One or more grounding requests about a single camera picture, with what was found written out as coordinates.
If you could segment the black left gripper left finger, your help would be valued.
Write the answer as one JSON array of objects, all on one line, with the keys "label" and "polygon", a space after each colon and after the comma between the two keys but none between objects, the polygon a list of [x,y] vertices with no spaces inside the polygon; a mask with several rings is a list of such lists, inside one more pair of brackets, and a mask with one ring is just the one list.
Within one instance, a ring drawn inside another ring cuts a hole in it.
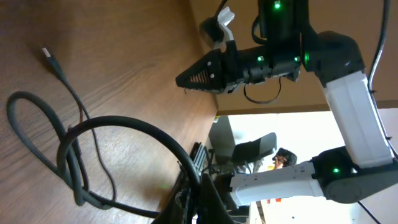
[{"label": "black left gripper left finger", "polygon": [[152,224],[189,224],[192,222],[190,187],[181,188],[173,192],[163,211]]}]

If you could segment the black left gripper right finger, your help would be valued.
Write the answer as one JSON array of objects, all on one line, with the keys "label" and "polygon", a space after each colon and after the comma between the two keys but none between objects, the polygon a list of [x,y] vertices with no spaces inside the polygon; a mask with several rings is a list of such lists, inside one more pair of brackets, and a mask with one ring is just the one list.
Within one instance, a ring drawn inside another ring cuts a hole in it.
[{"label": "black left gripper right finger", "polygon": [[208,174],[201,176],[197,215],[200,224],[234,224]]}]

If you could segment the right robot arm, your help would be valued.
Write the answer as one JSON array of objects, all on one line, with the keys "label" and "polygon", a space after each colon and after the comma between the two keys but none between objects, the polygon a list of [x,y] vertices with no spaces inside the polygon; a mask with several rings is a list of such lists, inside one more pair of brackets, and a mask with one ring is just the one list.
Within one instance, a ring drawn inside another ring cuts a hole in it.
[{"label": "right robot arm", "polygon": [[231,207],[290,197],[322,197],[352,204],[397,185],[397,152],[377,110],[373,73],[365,71],[354,39],[333,31],[315,32],[307,1],[259,1],[251,35],[256,46],[238,49],[222,4],[201,24],[212,46],[176,77],[179,87],[215,94],[271,78],[296,81],[302,70],[314,74],[329,107],[326,125],[301,115],[295,122],[309,140],[336,137],[333,149],[260,173],[217,178],[221,198]]}]

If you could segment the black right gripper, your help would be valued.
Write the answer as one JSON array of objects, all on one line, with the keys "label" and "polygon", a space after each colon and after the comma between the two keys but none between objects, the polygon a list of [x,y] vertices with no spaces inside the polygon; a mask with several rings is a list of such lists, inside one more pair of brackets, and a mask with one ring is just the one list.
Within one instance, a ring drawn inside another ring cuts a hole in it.
[{"label": "black right gripper", "polygon": [[210,93],[232,93],[241,83],[239,52],[234,40],[212,50],[175,78],[179,87]]}]

